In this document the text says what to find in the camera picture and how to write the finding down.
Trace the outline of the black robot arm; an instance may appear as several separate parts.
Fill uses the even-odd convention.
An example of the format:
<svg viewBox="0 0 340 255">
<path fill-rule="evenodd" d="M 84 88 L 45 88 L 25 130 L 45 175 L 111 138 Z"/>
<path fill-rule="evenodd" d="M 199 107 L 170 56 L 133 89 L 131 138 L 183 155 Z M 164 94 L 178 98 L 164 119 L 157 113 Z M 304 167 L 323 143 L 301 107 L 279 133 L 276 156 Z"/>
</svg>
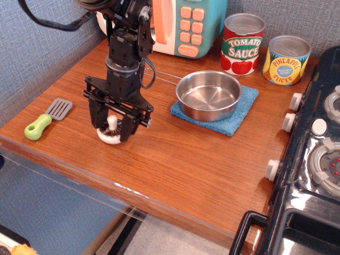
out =
<svg viewBox="0 0 340 255">
<path fill-rule="evenodd" d="M 92 125 L 98 135 L 126 142 L 139 125 L 148 127 L 153 106 L 141 95 L 145 66 L 154 67 L 149 54 L 155 44 L 151 36 L 151 5 L 148 1 L 77 1 L 106 21 L 109 53 L 105 79 L 87 76 L 84 96 L 89 100 Z"/>
</svg>

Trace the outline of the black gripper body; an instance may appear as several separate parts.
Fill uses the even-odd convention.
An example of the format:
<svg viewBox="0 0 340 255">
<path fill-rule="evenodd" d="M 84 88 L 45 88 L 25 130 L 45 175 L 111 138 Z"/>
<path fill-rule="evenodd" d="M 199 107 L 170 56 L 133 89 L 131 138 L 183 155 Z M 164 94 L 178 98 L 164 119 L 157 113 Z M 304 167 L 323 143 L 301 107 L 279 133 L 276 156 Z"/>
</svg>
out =
<svg viewBox="0 0 340 255">
<path fill-rule="evenodd" d="M 133 115 L 139 124 L 148 127 L 151 124 L 151 112 L 154 107 L 141 95 L 142 88 L 152 87 L 154 80 L 147 86 L 143 84 L 145 63 L 134 67 L 121 67 L 114 64 L 107 68 L 106 79 L 85 77 L 86 88 L 84 96 L 102 99 L 106 102 L 108 110 L 111 109 L 122 116 Z"/>
</svg>

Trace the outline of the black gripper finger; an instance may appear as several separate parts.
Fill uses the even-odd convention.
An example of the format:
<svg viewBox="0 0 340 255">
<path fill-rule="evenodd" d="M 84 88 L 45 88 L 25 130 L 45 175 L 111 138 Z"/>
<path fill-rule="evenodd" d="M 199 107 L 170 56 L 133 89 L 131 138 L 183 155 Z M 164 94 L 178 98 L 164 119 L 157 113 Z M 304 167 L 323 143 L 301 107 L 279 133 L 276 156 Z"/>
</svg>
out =
<svg viewBox="0 0 340 255">
<path fill-rule="evenodd" d="M 102 99 L 95 98 L 94 96 L 89 96 L 89 111 L 91 123 L 94 128 L 98 129 L 103 127 L 108 116 L 106 102 Z"/>
<path fill-rule="evenodd" d="M 126 142 L 130 135 L 138 128 L 139 120 L 133 115 L 127 114 L 122 119 L 120 142 Z"/>
</svg>

